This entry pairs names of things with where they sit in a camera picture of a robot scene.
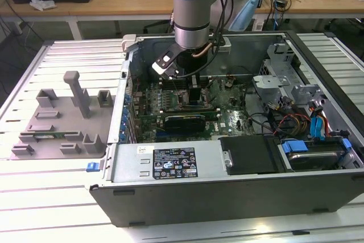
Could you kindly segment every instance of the metal slotted workbench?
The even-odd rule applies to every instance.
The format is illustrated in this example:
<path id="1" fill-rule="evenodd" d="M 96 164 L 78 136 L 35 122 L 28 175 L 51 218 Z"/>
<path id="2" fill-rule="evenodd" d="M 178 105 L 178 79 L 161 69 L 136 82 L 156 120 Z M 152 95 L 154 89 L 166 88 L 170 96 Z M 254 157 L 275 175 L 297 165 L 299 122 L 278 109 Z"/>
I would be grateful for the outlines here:
<path id="1" fill-rule="evenodd" d="M 359 92 L 363 93 L 360 81 L 364 80 L 364 72 L 354 64 L 358 60 L 348 57 L 354 59 L 352 53 L 342 52 L 338 41 L 322 34 L 301 38 L 330 73 L 340 75 L 335 79 L 348 88 L 350 98 L 362 105 L 364 96 L 360 97 Z M 71 96 L 63 73 L 74 69 L 80 72 L 80 84 L 88 88 L 90 95 L 101 88 L 115 95 L 124 60 L 121 40 L 56 42 L 42 47 L 0 112 L 0 242 L 98 242 L 116 238 L 123 243 L 203 238 L 209 239 L 202 242 L 364 240 L 364 195 L 336 213 L 122 229 L 111 225 L 84 188 L 100 177 L 100 173 L 84 171 L 90 159 L 8 160 L 12 145 L 38 105 L 35 96 L 40 88 L 53 88 L 58 96 Z M 355 82 L 350 73 L 355 73 Z M 308 71 L 305 75 L 313 81 Z M 297 230 L 309 234 L 293 235 L 297 232 L 292 231 Z"/>
<path id="2" fill-rule="evenodd" d="M 363 62 L 336 37 L 327 37 L 324 34 L 300 34 L 299 37 L 364 113 Z M 316 83 L 306 68 L 301 66 L 301 70 L 311 84 Z"/>

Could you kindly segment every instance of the motherboard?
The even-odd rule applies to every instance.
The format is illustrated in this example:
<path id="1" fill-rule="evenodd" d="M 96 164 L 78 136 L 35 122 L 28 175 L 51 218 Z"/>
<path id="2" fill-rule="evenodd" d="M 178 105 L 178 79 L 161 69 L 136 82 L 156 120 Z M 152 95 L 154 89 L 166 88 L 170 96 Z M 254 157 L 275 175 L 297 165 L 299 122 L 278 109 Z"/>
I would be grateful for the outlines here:
<path id="1" fill-rule="evenodd" d="M 233 77 L 210 79 L 200 99 L 191 104 L 191 90 L 171 82 L 171 88 L 150 83 L 132 95 L 130 121 L 135 137 L 131 142 L 203 141 L 255 134 L 245 111 L 247 83 L 236 84 Z"/>

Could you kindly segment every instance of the green circuit board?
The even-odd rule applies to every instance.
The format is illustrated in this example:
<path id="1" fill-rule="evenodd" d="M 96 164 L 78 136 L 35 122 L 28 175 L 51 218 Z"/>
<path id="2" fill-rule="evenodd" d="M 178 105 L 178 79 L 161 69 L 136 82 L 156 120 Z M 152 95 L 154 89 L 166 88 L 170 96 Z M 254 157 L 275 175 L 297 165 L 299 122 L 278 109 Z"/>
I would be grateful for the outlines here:
<path id="1" fill-rule="evenodd" d="M 134 98 L 137 142 L 178 142 L 214 140 L 223 136 L 254 135 L 242 107 L 245 85 L 225 88 L 226 79 L 214 81 L 203 89 L 197 105 L 183 103 L 186 90 L 162 90 L 150 85 Z M 172 134 L 164 129 L 164 120 L 169 116 L 201 115 L 206 119 L 203 132 Z"/>

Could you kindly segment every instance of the warning label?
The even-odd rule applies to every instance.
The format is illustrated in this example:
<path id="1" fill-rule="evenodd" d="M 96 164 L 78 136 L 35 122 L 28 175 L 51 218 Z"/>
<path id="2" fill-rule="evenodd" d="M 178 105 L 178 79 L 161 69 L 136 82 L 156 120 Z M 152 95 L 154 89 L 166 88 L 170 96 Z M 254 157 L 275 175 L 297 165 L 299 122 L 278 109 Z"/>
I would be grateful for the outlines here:
<path id="1" fill-rule="evenodd" d="M 153 150 L 153 178 L 196 178 L 197 163 L 194 148 Z"/>

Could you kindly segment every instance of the floor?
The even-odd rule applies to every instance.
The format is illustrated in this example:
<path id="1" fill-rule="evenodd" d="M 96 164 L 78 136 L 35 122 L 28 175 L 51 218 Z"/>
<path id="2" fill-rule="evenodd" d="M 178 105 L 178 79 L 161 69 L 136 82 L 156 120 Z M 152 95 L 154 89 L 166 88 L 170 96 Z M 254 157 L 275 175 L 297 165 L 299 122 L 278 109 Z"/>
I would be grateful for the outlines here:
<path id="1" fill-rule="evenodd" d="M 329 21 L 325 20 L 318 32 L 324 32 L 324 25 Z M 120 22 L 124 34 L 141 34 L 143 26 L 153 23 L 151 21 L 127 21 Z M 283 23 L 281 30 L 294 30 L 296 33 L 313 32 L 315 20 L 290 20 Z M 23 34 L 14 36 L 9 33 L 8 37 L 0 44 L 0 106 L 6 100 L 8 93 L 12 91 L 23 72 L 36 55 L 42 42 L 30 31 L 28 26 L 23 24 Z M 115 33 L 114 22 L 81 22 L 81 31 L 85 39 L 112 39 L 118 38 Z M 66 23 L 49 22 L 35 23 L 33 29 L 44 40 L 72 40 L 72 34 Z M 266 30 L 272 30 L 273 24 L 269 22 Z M 355 54 L 363 59 L 364 39 L 360 32 L 362 28 L 347 20 L 338 19 L 331 24 L 330 31 L 336 34 Z M 153 27 L 149 33 L 163 33 L 166 26 Z"/>

